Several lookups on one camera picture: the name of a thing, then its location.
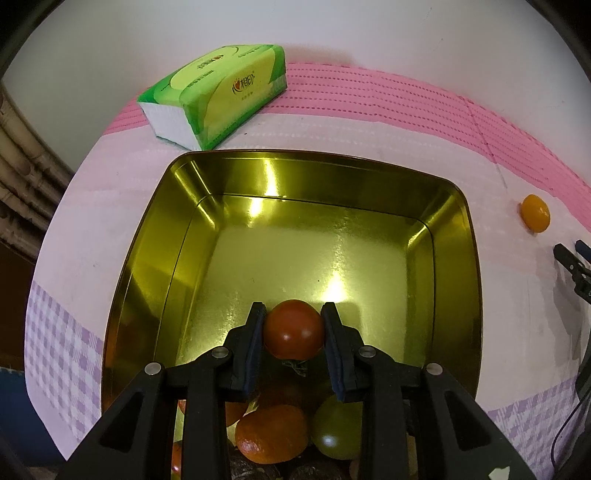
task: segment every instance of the pink mat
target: pink mat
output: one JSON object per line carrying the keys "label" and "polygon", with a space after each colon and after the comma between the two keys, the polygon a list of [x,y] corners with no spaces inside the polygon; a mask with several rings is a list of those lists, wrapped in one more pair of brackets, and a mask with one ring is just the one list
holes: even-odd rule
{"label": "pink mat", "polygon": [[[321,115],[382,122],[473,150],[560,199],[591,232],[591,189],[541,142],[496,113],[444,89],[353,67],[292,63],[288,89],[261,113]],[[105,134],[148,125],[130,102]]]}

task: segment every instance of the blue object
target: blue object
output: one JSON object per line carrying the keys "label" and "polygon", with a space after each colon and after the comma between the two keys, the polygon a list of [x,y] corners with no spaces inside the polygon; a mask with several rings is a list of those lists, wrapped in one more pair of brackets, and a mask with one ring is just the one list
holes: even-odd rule
{"label": "blue object", "polygon": [[591,263],[591,248],[582,240],[577,240],[574,244],[575,251],[587,262]]}
{"label": "blue object", "polygon": [[0,430],[26,466],[65,461],[29,400],[23,372],[0,368]]}

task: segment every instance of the metal screw head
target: metal screw head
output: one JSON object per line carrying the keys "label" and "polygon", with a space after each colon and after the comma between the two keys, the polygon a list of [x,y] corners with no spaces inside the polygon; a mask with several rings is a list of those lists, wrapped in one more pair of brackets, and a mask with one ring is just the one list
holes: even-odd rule
{"label": "metal screw head", "polygon": [[439,364],[428,364],[425,370],[431,375],[441,375],[443,373],[443,367]]}
{"label": "metal screw head", "polygon": [[162,366],[158,362],[152,362],[151,364],[146,365],[144,368],[144,372],[146,372],[148,375],[155,375],[160,373],[161,370]]}
{"label": "metal screw head", "polygon": [[363,345],[363,347],[359,348],[359,354],[365,358],[373,358],[375,357],[376,351],[371,345]]}
{"label": "metal screw head", "polygon": [[228,350],[226,347],[224,347],[224,346],[217,346],[217,347],[215,347],[212,350],[212,357],[214,357],[214,358],[226,358],[229,353],[230,353],[230,350]]}

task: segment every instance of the tissue pack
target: tissue pack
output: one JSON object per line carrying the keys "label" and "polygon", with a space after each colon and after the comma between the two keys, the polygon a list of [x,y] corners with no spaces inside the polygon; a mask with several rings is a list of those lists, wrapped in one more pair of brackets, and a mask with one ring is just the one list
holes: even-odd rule
{"label": "tissue pack", "polygon": [[138,103],[158,137],[210,150],[287,88],[277,45],[230,45],[150,87]]}

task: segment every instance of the metal tray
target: metal tray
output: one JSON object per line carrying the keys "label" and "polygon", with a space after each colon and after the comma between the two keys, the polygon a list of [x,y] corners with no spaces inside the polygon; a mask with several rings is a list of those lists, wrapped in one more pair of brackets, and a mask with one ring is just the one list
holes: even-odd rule
{"label": "metal tray", "polygon": [[400,362],[437,361],[474,395],[482,299],[466,199],[407,168],[302,151],[182,155],[160,181],[111,308],[106,408],[148,362],[188,362],[253,301],[337,304]]}

